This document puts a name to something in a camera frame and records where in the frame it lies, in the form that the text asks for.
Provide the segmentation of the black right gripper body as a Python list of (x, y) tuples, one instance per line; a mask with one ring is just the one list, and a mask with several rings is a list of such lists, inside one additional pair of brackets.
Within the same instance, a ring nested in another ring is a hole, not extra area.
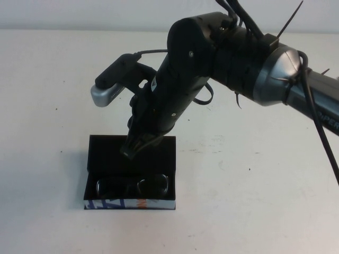
[(175, 125), (209, 76), (199, 76), (187, 69), (176, 71), (161, 65), (146, 91), (130, 101), (132, 116), (128, 122), (128, 136), (165, 135)]

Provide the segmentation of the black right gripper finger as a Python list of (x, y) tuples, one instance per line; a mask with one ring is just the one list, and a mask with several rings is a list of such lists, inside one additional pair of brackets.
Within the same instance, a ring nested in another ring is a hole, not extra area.
[(155, 147), (159, 145), (159, 136), (149, 136), (143, 137), (140, 139), (140, 146), (138, 148), (139, 151), (144, 150), (148, 147)]
[(126, 158), (132, 160), (140, 148), (140, 139), (135, 137), (127, 137), (124, 144), (120, 148), (120, 152)]

